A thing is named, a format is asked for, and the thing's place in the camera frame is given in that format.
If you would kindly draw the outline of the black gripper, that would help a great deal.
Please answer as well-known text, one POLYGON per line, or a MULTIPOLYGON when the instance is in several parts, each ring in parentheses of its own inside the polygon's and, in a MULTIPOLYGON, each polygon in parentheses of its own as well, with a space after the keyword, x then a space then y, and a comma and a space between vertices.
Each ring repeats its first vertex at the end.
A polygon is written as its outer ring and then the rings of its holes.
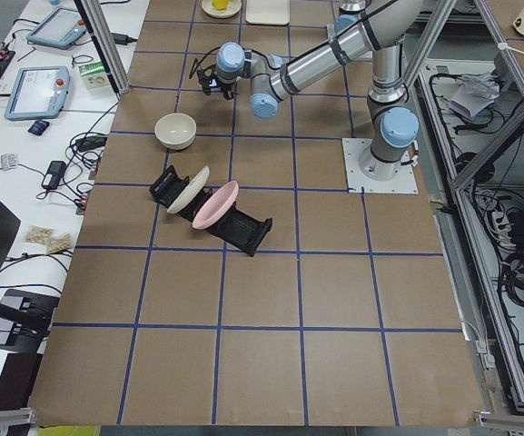
POLYGON ((220 70, 215 64, 196 70, 199 85, 205 95, 220 91, 225 100, 234 99, 237 77, 220 70))

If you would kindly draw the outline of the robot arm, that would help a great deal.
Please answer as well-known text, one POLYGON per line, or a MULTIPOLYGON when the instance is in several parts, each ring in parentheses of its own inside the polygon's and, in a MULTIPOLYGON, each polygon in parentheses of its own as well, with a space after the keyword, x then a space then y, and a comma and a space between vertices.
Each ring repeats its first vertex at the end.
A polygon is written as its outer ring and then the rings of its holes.
POLYGON ((226 42, 213 48, 214 64, 202 67, 194 60, 189 76, 198 79, 205 94, 219 90, 227 100, 239 80, 249 80, 253 114, 269 119, 280 102, 371 53, 368 105, 375 136, 367 155, 378 164, 397 164, 419 131, 416 115, 401 102, 408 90, 401 45, 421 6, 420 1, 348 1, 340 6, 334 34, 289 62, 226 42))

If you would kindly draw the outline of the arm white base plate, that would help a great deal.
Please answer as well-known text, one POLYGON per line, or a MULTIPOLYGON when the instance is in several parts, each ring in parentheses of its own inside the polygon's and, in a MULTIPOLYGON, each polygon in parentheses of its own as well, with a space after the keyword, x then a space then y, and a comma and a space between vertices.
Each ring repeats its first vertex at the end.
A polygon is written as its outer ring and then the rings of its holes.
POLYGON ((419 193, 414 174, 419 151, 416 141, 395 163, 378 161, 371 153, 370 138, 343 138, 341 143, 350 193, 419 193))

